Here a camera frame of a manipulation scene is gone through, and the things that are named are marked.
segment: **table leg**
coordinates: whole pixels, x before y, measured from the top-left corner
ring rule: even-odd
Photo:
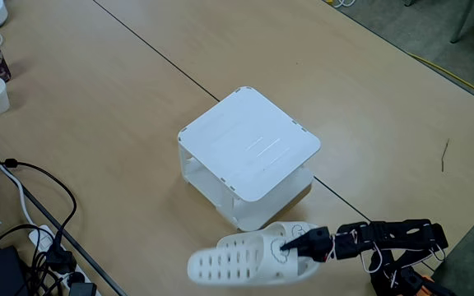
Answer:
[[[466,10],[464,10],[462,17],[460,18],[460,22],[458,23],[457,29],[454,31],[453,37],[451,37],[452,44],[460,40],[460,32],[462,31],[462,28],[464,27],[464,24],[466,23],[467,17],[469,16],[469,12],[471,11],[473,7],[473,3],[474,3],[474,0],[467,1]]]

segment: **wooden table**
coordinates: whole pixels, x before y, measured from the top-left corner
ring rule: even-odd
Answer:
[[[13,78],[11,109],[0,114],[0,158],[43,167],[76,193],[67,230],[128,294],[373,293],[359,259],[333,262],[288,287],[209,289],[190,282],[189,256],[235,232],[179,172],[178,131],[216,101],[93,2],[16,0],[8,10],[0,32]],[[65,218],[71,203],[54,183],[28,169],[15,174],[58,220]],[[46,223],[29,208],[37,224]],[[0,233],[25,222],[17,190],[1,174],[0,219]],[[280,220],[336,229],[363,219],[314,184]],[[24,232],[2,246],[18,243],[31,252],[27,240]],[[77,259],[102,294],[113,293]]]
[[[473,226],[474,96],[329,5],[95,1],[217,99],[252,86],[305,125],[309,167],[371,219],[429,218],[451,246]]]

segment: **white plastic box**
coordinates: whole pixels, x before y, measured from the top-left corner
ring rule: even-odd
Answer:
[[[249,86],[179,132],[184,179],[245,231],[261,228],[312,183],[303,164],[320,147],[316,136]]]

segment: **black electronic device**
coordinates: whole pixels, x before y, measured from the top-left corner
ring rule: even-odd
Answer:
[[[69,291],[69,296],[95,296],[96,285],[93,283],[74,283]]]
[[[0,296],[27,296],[29,291],[13,246],[0,249]]]

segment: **white square lid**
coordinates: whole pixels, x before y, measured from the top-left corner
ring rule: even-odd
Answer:
[[[179,133],[181,145],[245,201],[257,201],[321,147],[254,88],[240,87]]]

